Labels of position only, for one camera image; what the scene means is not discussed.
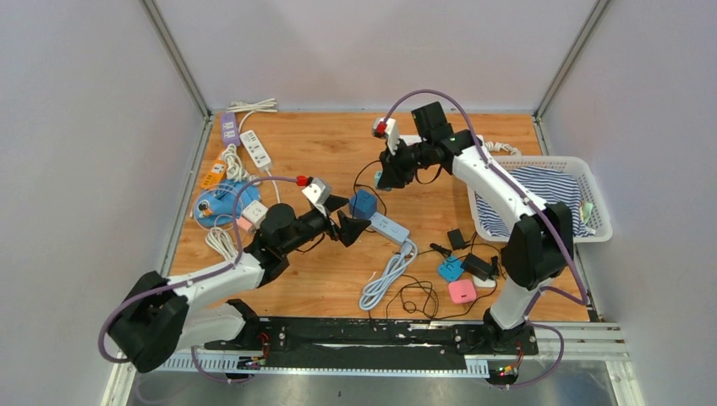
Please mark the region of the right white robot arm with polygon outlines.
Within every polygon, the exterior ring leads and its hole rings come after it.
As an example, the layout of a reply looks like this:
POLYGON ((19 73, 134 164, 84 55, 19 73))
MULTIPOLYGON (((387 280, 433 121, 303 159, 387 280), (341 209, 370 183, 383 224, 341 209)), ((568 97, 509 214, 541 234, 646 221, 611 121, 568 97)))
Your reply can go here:
POLYGON ((498 299, 484 316, 484 345, 504 353, 517 341, 541 291, 549 289, 564 268, 573 269, 573 231, 570 208, 550 204, 520 184, 484 146, 472 125, 455 131, 439 102, 411 112, 421 138, 407 145, 390 116, 375 120, 372 132, 386 142, 380 154, 382 189, 402 189, 420 168, 443 167, 495 210, 511 228, 501 251, 507 280, 498 299))

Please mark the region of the white cube adapter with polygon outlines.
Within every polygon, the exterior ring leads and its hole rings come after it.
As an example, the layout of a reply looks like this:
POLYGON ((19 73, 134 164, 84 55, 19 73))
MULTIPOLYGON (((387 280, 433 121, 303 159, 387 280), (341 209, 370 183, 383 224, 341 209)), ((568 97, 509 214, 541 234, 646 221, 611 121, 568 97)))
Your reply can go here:
POLYGON ((268 208, 258 200, 253 200, 242 211, 241 216, 258 228, 264 221, 268 208))

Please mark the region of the light blue power strip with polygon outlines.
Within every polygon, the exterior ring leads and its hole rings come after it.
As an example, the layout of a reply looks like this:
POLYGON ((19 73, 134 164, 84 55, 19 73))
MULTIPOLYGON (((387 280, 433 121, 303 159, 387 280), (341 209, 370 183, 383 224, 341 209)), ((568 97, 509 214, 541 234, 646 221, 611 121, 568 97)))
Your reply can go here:
POLYGON ((369 218, 372 229, 394 244, 402 245, 408 240, 409 231, 404 226, 376 212, 369 218))

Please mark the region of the white power strip blue USB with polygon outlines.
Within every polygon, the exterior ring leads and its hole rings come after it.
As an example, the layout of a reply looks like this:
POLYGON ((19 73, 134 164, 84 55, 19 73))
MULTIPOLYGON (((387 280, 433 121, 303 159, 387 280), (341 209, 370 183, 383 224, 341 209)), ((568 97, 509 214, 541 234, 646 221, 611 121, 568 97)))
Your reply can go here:
MULTIPOLYGON (((401 135, 400 139, 407 145, 417 144, 422 141, 421 137, 416 134, 401 135)), ((506 153, 509 156, 522 155, 522 152, 517 147, 508 143, 484 140, 484 146, 490 153, 506 153)))

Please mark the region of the black charger with cable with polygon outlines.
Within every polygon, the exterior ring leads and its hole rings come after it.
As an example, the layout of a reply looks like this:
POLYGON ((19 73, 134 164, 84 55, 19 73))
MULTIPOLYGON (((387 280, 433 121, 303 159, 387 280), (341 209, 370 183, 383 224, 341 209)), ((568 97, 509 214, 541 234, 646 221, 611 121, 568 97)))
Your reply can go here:
POLYGON ((359 308, 366 311, 369 318, 390 320, 391 318, 424 318, 432 321, 444 321, 469 316, 475 305, 482 299, 489 298, 495 293, 497 287, 489 289, 486 294, 478 294, 478 298, 471 303, 454 304, 453 309, 462 306, 462 312, 440 315, 441 297, 430 280, 419 280, 405 273, 414 255, 407 259, 396 253, 387 263, 381 277, 369 282, 362 291, 359 308), (385 299, 392 284, 400 277, 409 278, 410 283, 397 288, 390 299, 385 299))

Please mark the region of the black TP-Link charger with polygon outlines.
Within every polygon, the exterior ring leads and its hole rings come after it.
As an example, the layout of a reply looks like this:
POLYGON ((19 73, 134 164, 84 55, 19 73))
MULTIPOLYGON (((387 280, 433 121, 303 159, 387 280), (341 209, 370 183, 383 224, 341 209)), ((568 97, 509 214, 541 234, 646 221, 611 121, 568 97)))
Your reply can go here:
POLYGON ((478 237, 478 234, 476 232, 473 232, 469 238, 465 238, 462 234, 462 231, 456 228, 451 231, 448 231, 446 233, 446 236, 450 245, 449 248, 443 247, 437 243, 431 243, 428 252, 436 253, 444 259, 449 259, 452 255, 454 255, 455 251, 465 250, 465 254, 459 255, 459 257, 465 257, 468 255, 468 253, 473 252, 473 243, 478 237))

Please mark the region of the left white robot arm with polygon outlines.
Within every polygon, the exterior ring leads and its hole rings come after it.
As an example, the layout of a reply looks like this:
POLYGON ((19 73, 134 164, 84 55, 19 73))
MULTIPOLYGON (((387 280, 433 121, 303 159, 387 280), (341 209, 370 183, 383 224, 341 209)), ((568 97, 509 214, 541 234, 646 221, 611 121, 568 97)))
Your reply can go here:
POLYGON ((139 372, 150 372, 176 351, 207 343, 233 343, 236 348, 260 344, 259 317, 233 294, 261 288, 289 266, 289 253, 327 236, 348 247, 370 226, 351 218, 342 207, 348 199, 330 195, 325 211, 303 215, 284 203, 271 206, 251 244, 238 256, 197 272, 163 277, 147 272, 101 328, 139 372))

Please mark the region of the dark blue cube adapter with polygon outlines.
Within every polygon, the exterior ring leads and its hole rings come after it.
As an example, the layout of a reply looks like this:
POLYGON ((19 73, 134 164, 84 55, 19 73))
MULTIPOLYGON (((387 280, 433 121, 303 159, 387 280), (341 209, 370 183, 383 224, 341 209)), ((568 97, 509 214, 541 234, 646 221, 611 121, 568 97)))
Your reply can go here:
POLYGON ((375 195, 359 189, 349 201, 349 214, 353 218, 369 220, 377 212, 377 204, 375 195))

